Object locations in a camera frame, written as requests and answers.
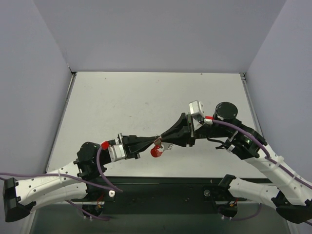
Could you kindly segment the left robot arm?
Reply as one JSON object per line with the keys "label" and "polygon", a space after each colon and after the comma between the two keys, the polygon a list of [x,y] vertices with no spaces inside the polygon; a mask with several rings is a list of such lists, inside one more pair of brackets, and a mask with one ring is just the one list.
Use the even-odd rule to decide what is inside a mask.
{"label": "left robot arm", "polygon": [[27,217],[36,209],[72,199],[96,200],[100,190],[121,192],[104,175],[105,164],[126,159],[138,159],[158,136],[141,137],[119,134],[117,139],[101,144],[85,142],[77,158],[49,173],[18,175],[8,173],[3,184],[3,204],[6,222]]}

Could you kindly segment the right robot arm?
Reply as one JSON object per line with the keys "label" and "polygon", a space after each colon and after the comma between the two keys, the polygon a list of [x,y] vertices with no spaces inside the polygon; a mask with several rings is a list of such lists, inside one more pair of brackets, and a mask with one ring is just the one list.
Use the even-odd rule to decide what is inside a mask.
{"label": "right robot arm", "polygon": [[197,139],[225,138],[220,148],[258,169],[272,183],[265,186],[225,175],[219,187],[234,198],[244,198],[269,206],[285,220],[301,224],[312,218],[312,184],[277,155],[265,138],[238,120],[237,107],[219,103],[212,116],[204,114],[202,103],[189,104],[188,114],[160,135],[162,143],[187,147]]}

